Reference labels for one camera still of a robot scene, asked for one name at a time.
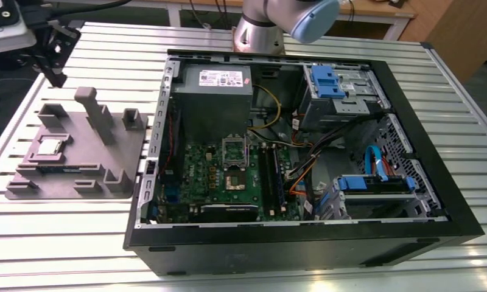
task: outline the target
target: motherboard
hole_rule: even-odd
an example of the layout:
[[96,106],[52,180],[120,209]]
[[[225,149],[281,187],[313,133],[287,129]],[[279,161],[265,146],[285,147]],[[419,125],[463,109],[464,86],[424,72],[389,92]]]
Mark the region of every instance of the motherboard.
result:
[[289,150],[276,144],[186,144],[182,180],[162,187],[168,223],[295,221],[299,202],[283,187]]

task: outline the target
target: black cable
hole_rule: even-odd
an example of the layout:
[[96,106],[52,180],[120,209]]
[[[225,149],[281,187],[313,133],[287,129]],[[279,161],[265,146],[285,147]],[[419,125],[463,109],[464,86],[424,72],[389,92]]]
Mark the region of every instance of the black cable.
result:
[[199,25],[200,25],[201,27],[205,27],[204,23],[201,22],[200,18],[197,17],[196,9],[195,9],[195,4],[193,4],[193,1],[192,1],[192,0],[189,0],[189,5],[192,6],[193,16],[195,16],[195,19],[196,19],[196,21],[197,21]]
[[341,131],[347,130],[348,127],[359,125],[360,123],[363,123],[368,120],[380,119],[381,117],[384,117],[384,115],[385,115],[384,112],[379,112],[379,113],[368,114],[367,116],[357,116],[357,117],[352,118],[344,125],[339,126],[331,132],[328,132],[325,135],[323,135],[323,137],[319,139],[319,141],[313,144],[312,148],[309,149],[308,154],[309,155],[313,154],[313,152],[316,150],[319,150],[319,148],[323,148],[324,144],[328,144],[329,142],[332,142],[335,140],[333,138],[337,138],[341,135]]
[[52,11],[50,17],[52,17],[52,19],[54,19],[62,15],[84,13],[84,12],[93,12],[93,11],[109,9],[109,8],[118,7],[124,4],[126,4],[129,1],[132,1],[132,0],[120,0],[120,1],[110,2],[110,3],[100,4],[100,5],[85,5],[81,7],[68,8],[68,9],[54,9]]
[[233,24],[231,23],[231,20],[229,20],[229,16],[227,14],[227,3],[225,3],[225,0],[223,0],[223,3],[224,3],[224,15],[225,15],[225,21],[227,21],[227,24],[229,25],[229,28],[232,28]]
[[351,24],[352,24],[353,23],[353,18],[355,18],[355,5],[353,5],[352,0],[348,0],[348,2],[349,2],[349,16],[348,16],[348,21],[351,21]]
[[224,13],[221,12],[219,0],[215,0],[215,3],[216,3],[216,8],[219,9],[220,17],[223,18],[224,29],[228,29],[227,28],[227,18],[224,16]]

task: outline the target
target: cable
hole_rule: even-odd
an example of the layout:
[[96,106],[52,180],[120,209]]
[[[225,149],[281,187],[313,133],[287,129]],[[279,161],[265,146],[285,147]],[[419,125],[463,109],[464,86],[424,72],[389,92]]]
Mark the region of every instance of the cable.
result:
[[269,90],[265,88],[265,87],[263,87],[261,85],[252,85],[252,86],[255,86],[255,87],[257,87],[257,88],[260,88],[264,92],[267,92],[267,94],[272,97],[272,99],[275,100],[275,102],[276,102],[276,106],[277,106],[277,111],[276,111],[276,117],[275,117],[275,119],[272,120],[272,122],[271,123],[268,123],[268,124],[265,124],[265,125],[261,125],[261,126],[256,126],[256,127],[249,127],[248,129],[249,130],[259,130],[259,129],[265,129],[267,127],[269,127],[269,126],[272,126],[276,122],[277,122],[277,120],[279,120],[279,116],[281,115],[281,104],[280,104],[280,102],[279,102],[279,99],[277,99],[277,97],[272,94],[272,92],[269,92]]
[[381,181],[388,180],[388,176],[384,173],[384,166],[383,166],[383,155],[380,154],[380,149],[376,145],[369,145],[365,147],[364,151],[364,172],[367,175],[372,175],[372,167],[371,167],[371,160],[372,160],[372,153],[375,157],[375,166],[376,166],[376,174],[380,176]]
[[353,23],[353,18],[355,18],[355,5],[352,0],[348,0],[349,2],[349,16],[348,16],[348,21],[351,21],[351,24]]
[[225,21],[227,21],[227,24],[229,25],[229,28],[232,28],[233,24],[231,23],[231,20],[229,20],[229,16],[227,15],[227,2],[225,0],[223,0],[223,3],[224,3],[224,16],[225,16]]
[[197,14],[196,14],[196,9],[195,9],[195,4],[193,4],[193,0],[189,0],[189,5],[192,6],[192,12],[193,12],[193,16],[195,16],[195,19],[199,23],[199,25],[205,28],[205,29],[211,29],[211,26],[207,24],[207,23],[203,23],[200,18],[197,17]]
[[261,136],[255,130],[252,130],[252,129],[248,129],[255,135],[256,135],[256,137],[260,139],[260,140],[263,140],[264,142],[269,142],[269,143],[277,143],[277,144],[281,144],[281,145],[285,145],[285,146],[288,146],[288,147],[297,147],[297,148],[303,148],[304,146],[299,146],[299,145],[292,145],[292,144],[288,144],[288,143],[285,143],[285,142],[283,142],[283,141],[273,141],[273,140],[269,140],[269,139],[267,139],[264,136]]
[[227,18],[224,16],[223,11],[221,11],[219,0],[215,0],[215,4],[216,4],[216,9],[219,9],[220,17],[223,18],[224,29],[228,29],[227,28]]
[[118,1],[100,4],[100,5],[85,5],[81,7],[68,8],[68,9],[54,9],[50,17],[52,17],[52,19],[54,19],[60,16],[69,15],[69,14],[93,12],[93,11],[109,9],[109,8],[118,7],[124,4],[126,4],[129,1],[132,1],[132,0],[118,0]]
[[324,144],[331,143],[341,135],[341,131],[344,131],[348,127],[359,125],[360,123],[367,122],[369,120],[376,120],[384,117],[384,115],[385,115],[384,112],[379,112],[375,114],[368,114],[367,116],[357,116],[353,119],[351,119],[344,125],[339,126],[331,132],[323,135],[319,141],[313,144],[313,147],[309,150],[308,154],[312,154],[319,148],[323,148]]
[[313,160],[312,164],[308,166],[308,168],[305,169],[305,171],[303,172],[303,174],[299,176],[297,180],[295,181],[293,185],[291,186],[289,193],[293,192],[296,185],[299,184],[299,182],[301,181],[303,177],[307,175],[308,170],[312,169],[312,167],[313,167],[315,164],[316,164],[316,160]]

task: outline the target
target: gray vertical post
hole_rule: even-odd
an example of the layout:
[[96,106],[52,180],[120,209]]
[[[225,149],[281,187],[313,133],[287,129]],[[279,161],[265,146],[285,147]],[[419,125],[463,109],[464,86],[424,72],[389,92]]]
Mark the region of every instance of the gray vertical post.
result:
[[89,122],[96,129],[98,137],[105,145],[114,143],[112,131],[110,131],[110,120],[112,115],[108,110],[101,111],[101,107],[96,100],[97,90],[93,87],[78,87],[73,99],[82,104],[86,110]]

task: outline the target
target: aluminum table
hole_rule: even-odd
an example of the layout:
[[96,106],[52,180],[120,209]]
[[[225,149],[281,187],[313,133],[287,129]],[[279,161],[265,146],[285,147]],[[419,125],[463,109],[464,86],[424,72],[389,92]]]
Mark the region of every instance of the aluminum table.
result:
[[110,112],[137,108],[153,114],[166,49],[231,50],[223,30],[86,23],[81,32],[65,87],[37,78],[0,138],[0,291],[487,291],[487,118],[434,50],[415,43],[323,38],[299,44],[285,38],[285,49],[388,63],[486,232],[466,244],[392,267],[157,277],[121,248],[130,199],[6,200],[6,182],[38,130],[44,103],[84,111],[73,92],[93,86]]

